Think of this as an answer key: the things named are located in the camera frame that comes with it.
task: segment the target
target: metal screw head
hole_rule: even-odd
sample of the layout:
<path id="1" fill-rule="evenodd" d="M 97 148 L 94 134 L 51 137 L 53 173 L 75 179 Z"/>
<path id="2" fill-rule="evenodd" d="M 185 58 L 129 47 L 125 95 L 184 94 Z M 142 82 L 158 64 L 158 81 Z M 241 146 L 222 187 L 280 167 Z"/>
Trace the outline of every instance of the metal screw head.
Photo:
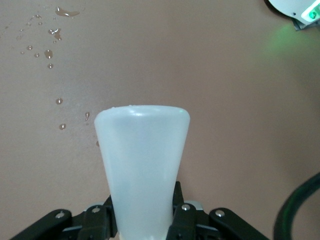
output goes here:
<path id="1" fill-rule="evenodd" d="M 65 213 L 63 212 L 63 211 L 61 211 L 61 212 L 59 212 L 57 215 L 55 215 L 55 218 L 56 219 L 60 219 L 60 218 L 62 218 L 62 217 L 64 217 L 65 216 Z"/>
<path id="2" fill-rule="evenodd" d="M 185 211 L 188 211 L 188 210 L 190 209 L 190 205 L 189 205 L 189 204 L 183 204 L 183 205 L 181 206 L 181 208 L 182 208 L 183 210 L 185 210 Z"/>
<path id="3" fill-rule="evenodd" d="M 92 213 L 97 213 L 100 211 L 100 207 L 96 206 L 94 209 L 91 210 Z"/>
<path id="4" fill-rule="evenodd" d="M 222 210 L 215 211 L 215 215 L 217 215 L 219 218 L 222 218 L 225 215 L 225 212 Z"/>

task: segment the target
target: white plastic cup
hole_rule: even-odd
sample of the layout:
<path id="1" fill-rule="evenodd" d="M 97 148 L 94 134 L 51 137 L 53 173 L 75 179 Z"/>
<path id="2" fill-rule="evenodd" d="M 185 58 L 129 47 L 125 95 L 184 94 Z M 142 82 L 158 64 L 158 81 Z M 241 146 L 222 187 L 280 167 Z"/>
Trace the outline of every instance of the white plastic cup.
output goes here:
<path id="1" fill-rule="evenodd" d="M 165 240 L 190 116 L 179 107 L 133 105 L 94 121 L 120 240 Z"/>

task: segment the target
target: beige tabletop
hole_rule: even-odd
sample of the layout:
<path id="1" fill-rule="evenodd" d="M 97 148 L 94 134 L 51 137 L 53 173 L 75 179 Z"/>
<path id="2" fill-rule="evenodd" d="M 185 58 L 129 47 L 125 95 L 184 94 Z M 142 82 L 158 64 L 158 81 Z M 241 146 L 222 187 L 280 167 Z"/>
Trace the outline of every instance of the beige tabletop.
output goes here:
<path id="1" fill-rule="evenodd" d="M 108 197 L 94 119 L 126 105 L 186 109 L 184 198 L 271 238 L 320 169 L 319 43 L 263 0 L 2 0 L 0 239 Z M 320 238 L 319 202 L 298 212 L 295 239 Z"/>

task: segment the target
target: white device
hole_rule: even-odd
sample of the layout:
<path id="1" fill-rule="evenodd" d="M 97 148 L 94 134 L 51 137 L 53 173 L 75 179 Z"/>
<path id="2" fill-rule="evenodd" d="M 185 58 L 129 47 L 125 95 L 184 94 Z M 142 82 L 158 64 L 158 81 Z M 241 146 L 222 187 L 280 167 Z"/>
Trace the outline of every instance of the white device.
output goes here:
<path id="1" fill-rule="evenodd" d="M 269 0 L 279 12 L 308 26 L 320 19 L 320 0 Z"/>

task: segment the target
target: curved black hose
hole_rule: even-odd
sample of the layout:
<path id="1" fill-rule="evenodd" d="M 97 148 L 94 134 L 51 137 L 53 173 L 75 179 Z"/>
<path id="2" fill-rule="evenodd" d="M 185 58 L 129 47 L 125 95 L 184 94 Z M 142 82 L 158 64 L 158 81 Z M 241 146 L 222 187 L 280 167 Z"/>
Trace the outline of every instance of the curved black hose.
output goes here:
<path id="1" fill-rule="evenodd" d="M 292 225 L 299 207 L 320 188 L 320 172 L 299 186 L 280 209 L 273 228 L 274 240 L 292 240 Z"/>

